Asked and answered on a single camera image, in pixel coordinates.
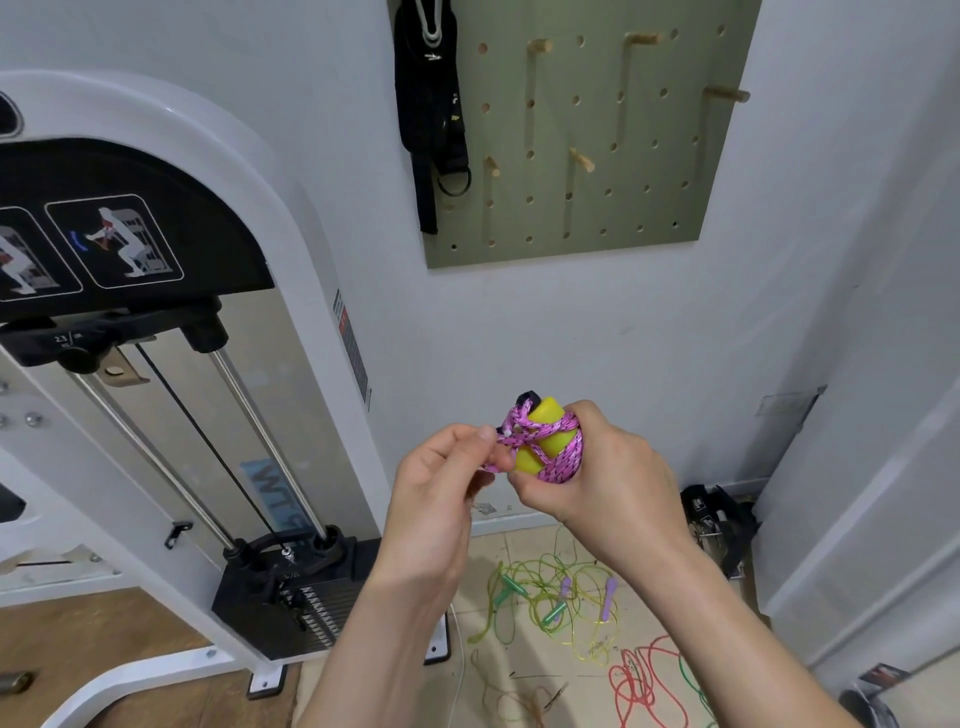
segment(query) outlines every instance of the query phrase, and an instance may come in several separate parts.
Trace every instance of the metal guide rod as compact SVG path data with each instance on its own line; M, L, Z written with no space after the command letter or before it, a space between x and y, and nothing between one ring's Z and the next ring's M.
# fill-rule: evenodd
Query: metal guide rod
M300 508L303 509L303 513L306 515L307 519L310 520L310 523L313 525L313 527L317 529L317 533L320 535L320 538L325 541L326 528L324 527L324 523L320 520L313 508L310 506L310 502L307 500L306 493L303 491L302 486L300 486L297 476L294 475L294 471L287 462L283 452L280 450L280 446L276 443L273 433L271 433L270 429L267 427L267 424L263 421L263 418L256 409L256 405L253 404L253 399L251 398L250 393L247 391L247 386L243 383L243 379L240 378L240 375L237 374L236 369L233 368L233 362L230 361L227 352L223 349L220 349L218 352L213 352L210 355L210 358L213 359L213 365L217 368L217 372L220 373L220 376L227 384L227 387L233 394L233 398L237 401L237 404L240 405L240 408L247 416L247 422L250 423L253 431L256 432L256 436L260 439L260 443L264 448L267 449L267 452L270 453L270 456L274 458L274 462L276 462L280 468L280 471L283 473L283 476L287 479L291 490L294 492L294 496L300 503Z
M70 377L77 382L84 393L90 397L91 400L96 403L98 407L111 419L113 423L120 429L124 435L127 436L127 439L131 441L133 446L140 451L140 454L143 455L147 461L154 466L154 469L160 474L160 476L166 480L177 494L183 498L186 504L190 507L198 518L206 524L206 527L213 531L213 535L224 545L226 548L234 548L235 544L233 542L233 537L230 536L229 532L224 528L224 525L217 520L217 517L211 513L204 503L197 498L196 494L187 485L182 478L174 471L173 468L163 459L163 456L157 452L153 445L150 444L150 441L147 437L139 430L139 428L127 417L126 413L123 412L119 407L116 406L113 399L107 392L102 389L102 385L93 379L88 379L86 376L75 375L69 373Z

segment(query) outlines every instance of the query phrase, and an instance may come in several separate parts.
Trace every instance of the right hand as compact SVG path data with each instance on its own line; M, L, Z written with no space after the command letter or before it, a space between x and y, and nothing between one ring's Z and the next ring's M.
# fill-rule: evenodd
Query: right hand
M607 422L589 400L566 407L580 420L584 454L566 483L513 471L520 502L563 523L589 552L621 574L637 562L655 568L673 551L694 546L677 479L639 435Z

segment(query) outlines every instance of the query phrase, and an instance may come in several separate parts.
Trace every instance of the wall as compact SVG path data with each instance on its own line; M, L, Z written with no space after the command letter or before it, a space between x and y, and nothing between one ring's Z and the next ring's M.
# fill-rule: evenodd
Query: wall
M767 3L743 81L753 99L734 112L700 241L439 272L423 262L378 0L15 0L0 20L2 67L157 76L286 160L324 223L388 471L431 430L496 423L535 388L597 400L681 482L730 482L768 475L792 436L790 418L755 417L761 397L828 380L829 361L807 365L822 306L846 285L960 11ZM503 483L490 500L494 516L521 510Z
M960 643L960 54L836 311L829 388L757 504L761 610L830 686Z
M949 726L960 715L960 652L953 652L919 675L883 694L900 728Z

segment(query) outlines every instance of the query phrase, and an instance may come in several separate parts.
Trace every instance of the forearm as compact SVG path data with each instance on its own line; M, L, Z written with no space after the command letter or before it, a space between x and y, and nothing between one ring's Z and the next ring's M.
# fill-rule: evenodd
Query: forearm
M645 561L623 576L680 648L721 725L856 725L696 545Z
M381 728L412 719L433 631L417 590L369 581L324 665L300 725Z

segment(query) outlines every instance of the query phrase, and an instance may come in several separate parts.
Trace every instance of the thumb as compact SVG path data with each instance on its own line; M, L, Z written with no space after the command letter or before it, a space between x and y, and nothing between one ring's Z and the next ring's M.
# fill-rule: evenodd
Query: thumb
M514 486L520 502L528 508L553 516L561 523L572 515L573 492L569 485L544 483L523 471L513 471L507 479Z
M459 497L463 497L474 474L493 453L494 445L496 430L490 425L477 428L476 432L454 446L435 479L444 484L445 490L452 489Z

